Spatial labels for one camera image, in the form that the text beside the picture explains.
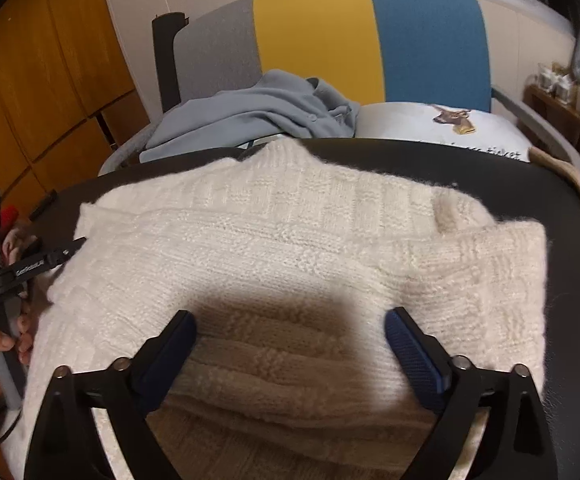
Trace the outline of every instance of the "chair armrest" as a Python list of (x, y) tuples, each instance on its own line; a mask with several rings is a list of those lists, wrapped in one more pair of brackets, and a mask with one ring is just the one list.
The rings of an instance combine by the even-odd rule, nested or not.
[(118, 170), (122, 163), (128, 160), (135, 153), (138, 153), (145, 148), (145, 145), (148, 143), (148, 140), (150, 140), (150, 137), (154, 133), (154, 130), (156, 130), (157, 126), (158, 123), (148, 124), (140, 132), (134, 134), (129, 140), (127, 140), (127, 142), (107, 158), (103, 163), (103, 166), (101, 166), (101, 169), (98, 170), (98, 176)]
[(183, 12), (168, 12), (152, 20), (152, 40), (157, 80), (163, 113), (181, 102), (177, 64), (174, 57), (174, 38), (189, 22)]
[(507, 95), (502, 89), (492, 87), (492, 97), (512, 112), (532, 133), (548, 146), (550, 154), (565, 160), (580, 171), (580, 155), (559, 131), (548, 121), (532, 110), (527, 104)]

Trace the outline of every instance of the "yellow fabric stripe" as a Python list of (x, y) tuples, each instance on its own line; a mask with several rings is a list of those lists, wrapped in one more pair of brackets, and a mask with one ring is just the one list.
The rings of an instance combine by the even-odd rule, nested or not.
[(372, 0), (254, 0), (261, 70), (323, 78), (362, 105), (385, 101)]

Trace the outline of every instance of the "knit texture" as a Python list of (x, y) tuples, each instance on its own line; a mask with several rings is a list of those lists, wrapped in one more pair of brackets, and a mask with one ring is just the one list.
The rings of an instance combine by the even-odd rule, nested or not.
[[(522, 362), (544, 381), (544, 230), (496, 222), (453, 189), (325, 164), (280, 140), (115, 189), (82, 206), (80, 236), (6, 441), (16, 478), (52, 370), (131, 356), (182, 308), (197, 344), (148, 420), (185, 480), (398, 478), (434, 416), (385, 342), (395, 305), (450, 354)], [(116, 477), (131, 478), (96, 417)]]

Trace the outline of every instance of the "blue fabric stripe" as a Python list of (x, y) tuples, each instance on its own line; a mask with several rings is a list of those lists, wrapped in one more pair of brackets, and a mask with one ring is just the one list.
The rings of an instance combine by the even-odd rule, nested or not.
[(372, 0), (385, 100), (490, 111), (490, 60), (476, 0)]

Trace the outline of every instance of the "deer illustration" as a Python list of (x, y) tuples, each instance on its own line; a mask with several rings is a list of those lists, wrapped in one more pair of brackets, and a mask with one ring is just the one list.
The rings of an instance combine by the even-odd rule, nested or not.
[(470, 111), (471, 110), (459, 110), (453, 112), (452, 110), (446, 110), (440, 106), (431, 105), (441, 112), (441, 114), (433, 119), (435, 123), (439, 124), (454, 124), (452, 128), (455, 134), (467, 135), (473, 134), (476, 128), (470, 122)]

